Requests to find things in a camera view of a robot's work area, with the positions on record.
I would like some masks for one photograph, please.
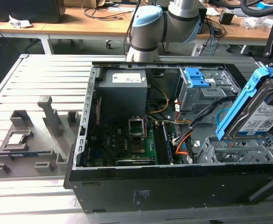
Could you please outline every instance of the yellow wire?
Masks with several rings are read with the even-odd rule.
[[[165,105],[165,107],[164,107],[163,109],[158,110],[158,111],[150,111],[150,112],[147,112],[148,114],[160,113],[160,112],[166,110],[167,107],[168,107],[168,102],[169,102],[169,98],[165,95],[165,93],[164,93],[161,89],[159,89],[159,88],[158,88],[157,86],[155,86],[155,85],[152,85],[152,86],[155,87],[156,89],[158,89],[158,90],[164,95],[164,97],[165,97],[165,99],[166,99],[166,105]]]

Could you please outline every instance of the hard drive label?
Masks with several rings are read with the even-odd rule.
[[[273,105],[262,102],[239,130],[240,134],[255,135],[268,132],[273,127]]]

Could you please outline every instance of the black computer case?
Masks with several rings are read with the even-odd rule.
[[[65,13],[63,0],[0,0],[0,22],[9,15],[30,22],[58,23]]]

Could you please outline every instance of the white sticker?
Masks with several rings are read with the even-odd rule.
[[[186,158],[187,162],[189,164],[192,164],[193,163],[193,160],[191,159],[191,157],[189,155],[187,155],[187,158]]]
[[[113,83],[141,83],[140,73],[114,73]]]
[[[195,141],[194,142],[194,146],[193,147],[200,147],[200,146],[201,146],[200,141]]]
[[[267,132],[273,127],[273,105],[262,102],[239,130],[240,132]]]
[[[175,105],[175,111],[180,112],[180,105],[178,104]]]
[[[213,78],[205,78],[205,81],[207,83],[214,83],[215,82]]]

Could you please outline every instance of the black box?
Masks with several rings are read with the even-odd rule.
[[[9,15],[30,22],[58,23],[66,9],[63,0],[0,0],[0,22]]]
[[[234,17],[234,13],[221,12],[219,17],[219,22],[220,24],[230,25],[233,17]]]

